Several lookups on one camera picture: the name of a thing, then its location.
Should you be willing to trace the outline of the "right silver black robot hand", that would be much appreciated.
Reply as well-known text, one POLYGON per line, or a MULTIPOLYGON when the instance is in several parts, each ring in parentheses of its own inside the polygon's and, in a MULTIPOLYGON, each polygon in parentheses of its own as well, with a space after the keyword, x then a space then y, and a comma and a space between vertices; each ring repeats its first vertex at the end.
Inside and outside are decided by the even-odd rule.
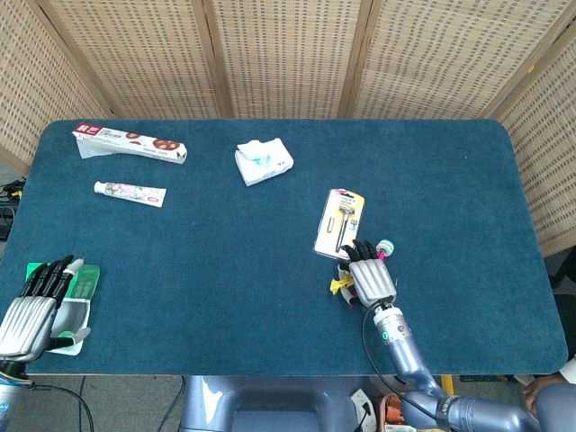
POLYGON ((376 247, 369 241, 352 240, 353 245, 342 245, 348 260, 343 264, 352 276, 359 301, 370 308, 374 304, 394 303, 396 286, 376 247))

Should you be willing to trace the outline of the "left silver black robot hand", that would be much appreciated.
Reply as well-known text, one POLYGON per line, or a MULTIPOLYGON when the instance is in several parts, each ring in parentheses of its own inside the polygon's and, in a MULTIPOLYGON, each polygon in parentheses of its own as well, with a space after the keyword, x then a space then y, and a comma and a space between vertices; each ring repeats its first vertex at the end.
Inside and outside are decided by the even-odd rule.
POLYGON ((82 258, 69 255, 38 265, 31 272, 0 323, 1 361, 29 364, 45 351, 72 347, 87 338, 88 326, 69 336, 52 335, 71 281, 83 265, 82 258))

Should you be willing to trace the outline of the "small colourful toy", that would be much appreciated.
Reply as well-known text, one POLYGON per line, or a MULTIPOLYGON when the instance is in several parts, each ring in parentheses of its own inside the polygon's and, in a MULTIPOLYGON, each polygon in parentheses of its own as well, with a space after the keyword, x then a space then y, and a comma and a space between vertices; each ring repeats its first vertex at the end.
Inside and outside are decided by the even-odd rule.
MULTIPOLYGON (((379 258, 383 262, 387 257, 390 257, 394 251, 394 245, 388 239, 381 240, 375 247, 378 251, 379 258)), ((351 274, 343 268, 343 264, 346 261, 347 260, 338 261, 338 279, 331 280, 329 290, 333 295, 340 294, 349 305, 352 305, 353 300, 359 301, 359 299, 356 296, 351 274)))

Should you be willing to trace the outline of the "bystander bare hand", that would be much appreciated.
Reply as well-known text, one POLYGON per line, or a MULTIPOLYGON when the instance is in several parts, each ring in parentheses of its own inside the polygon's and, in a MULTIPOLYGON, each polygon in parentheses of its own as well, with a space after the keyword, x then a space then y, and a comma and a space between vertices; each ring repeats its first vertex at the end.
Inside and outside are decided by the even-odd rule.
POLYGON ((568 381, 559 373, 553 373, 545 376, 540 376, 534 379, 527 387, 523 389, 524 402, 527 409, 533 414, 536 414, 536 396, 538 393, 553 384, 567 383, 568 381))

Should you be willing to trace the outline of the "razor in yellow blister card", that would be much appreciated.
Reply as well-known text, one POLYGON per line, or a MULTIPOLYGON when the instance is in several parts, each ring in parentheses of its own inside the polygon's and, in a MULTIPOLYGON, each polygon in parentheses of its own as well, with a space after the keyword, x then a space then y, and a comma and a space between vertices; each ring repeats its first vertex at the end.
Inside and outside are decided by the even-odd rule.
POLYGON ((348 260, 344 246, 352 247, 362 217, 365 198, 346 189, 331 189, 319 223, 314 252, 348 260))

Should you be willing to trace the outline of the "green white blister package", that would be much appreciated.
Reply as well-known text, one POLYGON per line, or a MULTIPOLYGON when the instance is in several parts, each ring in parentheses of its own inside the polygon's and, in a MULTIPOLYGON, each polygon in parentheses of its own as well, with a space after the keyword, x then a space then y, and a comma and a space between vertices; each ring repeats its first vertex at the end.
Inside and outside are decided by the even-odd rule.
POLYGON ((91 301, 100 277, 98 265, 83 265, 73 277, 52 325, 52 338, 72 338, 88 328, 91 301))

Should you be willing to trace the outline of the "white power strip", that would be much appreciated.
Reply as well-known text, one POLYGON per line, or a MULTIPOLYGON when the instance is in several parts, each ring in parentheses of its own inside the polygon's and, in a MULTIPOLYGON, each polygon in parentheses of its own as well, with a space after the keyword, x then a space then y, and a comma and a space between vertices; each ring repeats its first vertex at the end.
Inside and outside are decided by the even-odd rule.
POLYGON ((377 418, 374 405, 362 389, 357 389, 350 396, 356 411, 358 426, 356 432, 376 432, 377 418))

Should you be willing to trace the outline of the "orange tool on floor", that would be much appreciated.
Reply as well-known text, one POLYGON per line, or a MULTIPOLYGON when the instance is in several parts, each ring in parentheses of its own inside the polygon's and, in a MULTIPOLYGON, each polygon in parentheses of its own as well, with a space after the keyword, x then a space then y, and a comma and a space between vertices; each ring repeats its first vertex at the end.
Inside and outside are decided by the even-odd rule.
POLYGON ((386 394, 376 402, 378 428, 384 431, 386 425, 405 425, 401 412, 401 398, 394 393, 386 394))

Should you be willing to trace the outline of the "white soft tissue pack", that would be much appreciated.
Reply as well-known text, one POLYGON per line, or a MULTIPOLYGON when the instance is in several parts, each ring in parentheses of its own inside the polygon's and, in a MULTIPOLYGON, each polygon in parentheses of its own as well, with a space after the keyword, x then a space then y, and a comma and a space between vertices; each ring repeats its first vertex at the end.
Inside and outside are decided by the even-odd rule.
POLYGON ((279 176, 293 167, 293 157, 280 138, 253 139, 237 145, 235 161, 246 186, 279 176))

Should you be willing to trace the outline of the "blue-grey robot torso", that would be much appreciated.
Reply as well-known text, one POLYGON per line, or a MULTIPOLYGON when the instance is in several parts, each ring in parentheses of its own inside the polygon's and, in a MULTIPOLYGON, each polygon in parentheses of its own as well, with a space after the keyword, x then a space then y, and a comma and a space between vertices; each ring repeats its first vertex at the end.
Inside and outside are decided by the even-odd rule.
POLYGON ((356 432, 350 396, 366 376, 187 378, 179 432, 356 432))

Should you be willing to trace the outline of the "white floral toothpaste tube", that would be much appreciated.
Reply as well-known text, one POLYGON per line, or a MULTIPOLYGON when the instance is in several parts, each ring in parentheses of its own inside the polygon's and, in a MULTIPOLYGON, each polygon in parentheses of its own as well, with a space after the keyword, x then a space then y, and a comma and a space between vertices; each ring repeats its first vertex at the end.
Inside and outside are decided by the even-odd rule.
POLYGON ((167 193, 167 190, 164 188, 102 182, 94 183, 94 191, 97 194, 157 208, 162 207, 167 193))

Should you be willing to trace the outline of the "long biscuit box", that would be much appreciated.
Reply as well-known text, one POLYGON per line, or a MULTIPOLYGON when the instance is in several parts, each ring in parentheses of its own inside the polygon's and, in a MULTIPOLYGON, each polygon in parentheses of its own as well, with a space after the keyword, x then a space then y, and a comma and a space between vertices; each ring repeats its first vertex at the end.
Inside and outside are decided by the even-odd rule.
POLYGON ((184 143, 81 122, 72 131, 81 158, 128 154, 182 165, 184 143))

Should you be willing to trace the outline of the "woven folding screen panel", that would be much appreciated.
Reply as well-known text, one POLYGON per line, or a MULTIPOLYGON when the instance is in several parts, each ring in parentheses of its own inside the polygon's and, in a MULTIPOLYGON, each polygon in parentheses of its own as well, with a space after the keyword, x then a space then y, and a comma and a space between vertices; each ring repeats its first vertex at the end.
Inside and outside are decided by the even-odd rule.
POLYGON ((0 161, 26 175, 45 128, 112 115, 37 0, 0 0, 0 161))
POLYGON ((508 131, 542 255, 576 245, 576 22, 492 115, 508 131))
POLYGON ((478 118, 573 0, 382 0, 356 118, 478 118))
POLYGON ((237 118, 335 118, 370 0, 208 0, 237 118))
POLYGON ((37 0, 116 117, 231 118, 212 0, 37 0))

